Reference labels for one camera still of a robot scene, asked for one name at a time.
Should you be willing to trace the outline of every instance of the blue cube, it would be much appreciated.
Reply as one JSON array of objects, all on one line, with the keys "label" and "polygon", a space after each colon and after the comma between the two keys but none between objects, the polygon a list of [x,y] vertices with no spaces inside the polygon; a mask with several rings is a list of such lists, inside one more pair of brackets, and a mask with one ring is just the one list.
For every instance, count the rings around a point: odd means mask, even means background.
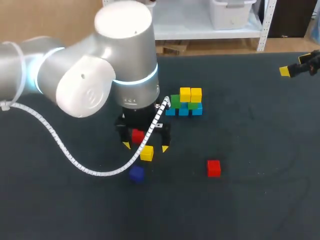
[{"label": "blue cube", "polygon": [[129,171],[129,177],[137,184],[142,183],[145,179],[145,170],[140,166],[132,166]]},{"label": "blue cube", "polygon": [[165,115],[166,116],[175,116],[176,115],[176,109],[169,108],[169,109],[165,110]]},{"label": "blue cube", "polygon": [[192,110],[192,115],[193,115],[193,116],[200,116],[200,115],[202,115],[202,113],[203,113],[202,103],[200,102],[200,103],[198,104],[198,108]]},{"label": "blue cube", "polygon": [[188,116],[188,115],[189,115],[188,103],[182,102],[181,108],[179,108],[179,116]]}]

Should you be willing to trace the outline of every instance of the red cube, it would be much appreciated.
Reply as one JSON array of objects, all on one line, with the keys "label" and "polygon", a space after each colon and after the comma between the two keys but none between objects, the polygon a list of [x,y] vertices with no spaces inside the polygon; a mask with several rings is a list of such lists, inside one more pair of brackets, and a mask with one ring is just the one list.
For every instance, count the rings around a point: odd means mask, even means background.
[{"label": "red cube", "polygon": [[138,129],[132,130],[132,143],[133,144],[141,144],[145,138],[145,133]]},{"label": "red cube", "polygon": [[208,177],[220,177],[221,168],[219,160],[208,160],[207,162]]}]

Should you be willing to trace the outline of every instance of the white cable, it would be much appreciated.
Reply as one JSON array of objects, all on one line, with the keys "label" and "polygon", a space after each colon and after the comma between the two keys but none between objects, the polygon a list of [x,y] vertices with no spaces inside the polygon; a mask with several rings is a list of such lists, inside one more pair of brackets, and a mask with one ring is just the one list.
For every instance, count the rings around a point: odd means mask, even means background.
[{"label": "white cable", "polygon": [[[0,102],[0,107],[3,106],[7,106],[8,102],[7,101],[1,101]],[[63,154],[67,157],[67,159],[74,165],[76,166],[79,170],[81,170],[82,172],[89,174],[89,175],[93,175],[93,176],[99,176],[99,177],[107,177],[107,176],[113,176],[119,173],[122,173],[124,170],[126,170],[127,168],[129,168],[134,162],[135,160],[138,158],[138,156],[140,155],[141,151],[144,149],[145,145],[147,144],[148,139],[150,138],[151,133],[153,132],[153,130],[155,129],[155,126],[158,122],[158,120],[160,119],[161,114],[163,113],[163,111],[165,110],[166,105],[168,105],[169,107],[171,107],[171,103],[170,103],[170,99],[168,96],[166,96],[159,108],[159,110],[157,111],[147,133],[145,134],[145,137],[142,141],[142,143],[140,144],[138,150],[135,152],[135,154],[133,155],[133,157],[122,167],[113,170],[113,171],[94,171],[94,170],[90,170],[88,168],[86,168],[85,166],[81,165],[77,160],[75,160],[75,158],[70,154],[70,152],[67,150],[67,148],[65,147],[65,145],[63,144],[63,142],[61,141],[60,137],[57,135],[56,131],[53,129],[53,127],[47,122],[47,120],[41,116],[38,112],[36,112],[35,110],[33,110],[32,108],[14,102],[12,103],[11,107],[13,108],[17,108],[17,109],[21,109],[26,111],[27,113],[31,114],[32,116],[34,116],[36,119],[38,119],[44,126],[45,128],[50,132],[50,134],[52,135],[52,137],[54,138],[54,140],[56,141],[56,143],[58,144],[58,146],[60,147],[60,149],[62,150]]]},{"label": "white cable", "polygon": [[25,55],[18,44],[12,41],[5,41],[3,42],[3,44],[11,44],[15,48],[15,50],[19,55],[20,63],[21,63],[21,81],[20,81],[19,88],[16,91],[14,98],[11,101],[7,101],[6,105],[2,106],[2,110],[7,111],[20,98],[23,90],[25,89],[26,80],[27,80],[27,64],[25,60]]}]

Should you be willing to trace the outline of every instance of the wooden floor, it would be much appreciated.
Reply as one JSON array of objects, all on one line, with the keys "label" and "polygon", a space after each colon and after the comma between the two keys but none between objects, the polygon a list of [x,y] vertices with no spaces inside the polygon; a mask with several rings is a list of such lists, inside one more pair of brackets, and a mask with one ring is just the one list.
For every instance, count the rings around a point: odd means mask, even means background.
[{"label": "wooden floor", "polygon": [[[310,23],[304,38],[269,38],[264,52],[311,52],[320,49],[320,45],[310,39],[312,25],[313,22]],[[257,53],[258,42],[259,39],[257,38],[191,40],[187,49],[181,52],[180,55],[251,54]]]}]

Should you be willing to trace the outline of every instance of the stack of cubes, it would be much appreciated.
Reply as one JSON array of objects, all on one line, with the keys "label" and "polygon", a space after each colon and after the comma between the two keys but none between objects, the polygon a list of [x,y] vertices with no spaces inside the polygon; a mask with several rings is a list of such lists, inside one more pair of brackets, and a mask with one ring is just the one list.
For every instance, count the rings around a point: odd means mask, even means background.
[{"label": "stack of cubes", "polygon": [[171,95],[171,108],[165,111],[166,116],[200,116],[202,108],[202,89],[181,87],[179,95]]}]

